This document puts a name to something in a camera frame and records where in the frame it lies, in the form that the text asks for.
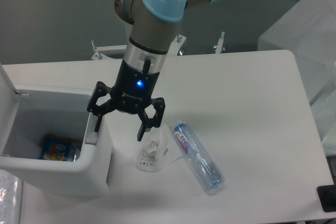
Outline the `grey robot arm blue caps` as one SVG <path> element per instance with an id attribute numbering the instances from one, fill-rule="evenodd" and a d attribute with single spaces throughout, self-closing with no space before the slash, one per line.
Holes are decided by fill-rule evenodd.
<path id="1" fill-rule="evenodd" d="M 97 82 L 89 100 L 87 110 L 97 117 L 96 132 L 103 116 L 115 110 L 139 116 L 138 140 L 161 125 L 165 101 L 152 93 L 184 12 L 215 1 L 115 0 L 117 15 L 132 29 L 114 86 Z"/>

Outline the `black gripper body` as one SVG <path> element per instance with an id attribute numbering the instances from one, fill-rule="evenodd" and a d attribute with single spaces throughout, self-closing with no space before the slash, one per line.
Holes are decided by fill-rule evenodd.
<path id="1" fill-rule="evenodd" d="M 137 114 L 138 109 L 146 109 L 156 101 L 152 93 L 159 73 L 151 73 L 150 60 L 145 60 L 142 69 L 136 69 L 122 61 L 110 97 L 120 112 Z"/>

